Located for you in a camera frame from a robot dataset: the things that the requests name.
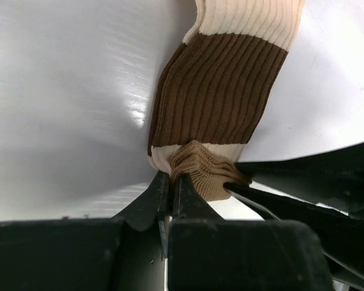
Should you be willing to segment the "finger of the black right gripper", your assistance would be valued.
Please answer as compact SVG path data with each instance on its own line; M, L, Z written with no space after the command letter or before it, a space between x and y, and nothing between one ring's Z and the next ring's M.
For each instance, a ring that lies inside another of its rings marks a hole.
M260 184L364 218L364 142L284 161L239 162L236 167Z
M319 237L329 262L364 279L364 221L352 219L333 209L249 186L226 183L225 188L264 219L306 224Z

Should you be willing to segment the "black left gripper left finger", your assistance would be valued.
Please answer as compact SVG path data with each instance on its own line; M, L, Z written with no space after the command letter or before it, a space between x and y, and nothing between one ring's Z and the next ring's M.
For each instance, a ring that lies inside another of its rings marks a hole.
M0 290L163 290L165 173L111 218L0 222Z

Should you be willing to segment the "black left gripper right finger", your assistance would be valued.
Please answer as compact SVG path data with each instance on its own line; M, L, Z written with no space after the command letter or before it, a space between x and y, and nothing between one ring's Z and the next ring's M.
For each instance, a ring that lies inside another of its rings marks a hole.
M298 221L227 221L175 183L168 242L169 290L332 290L318 236Z

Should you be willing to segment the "cream and brown sock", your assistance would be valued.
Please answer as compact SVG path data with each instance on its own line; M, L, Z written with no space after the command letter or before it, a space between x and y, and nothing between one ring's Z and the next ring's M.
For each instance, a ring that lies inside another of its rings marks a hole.
M197 1L197 18L163 69L147 154L205 201L250 178L235 163L263 116L297 34L303 1Z

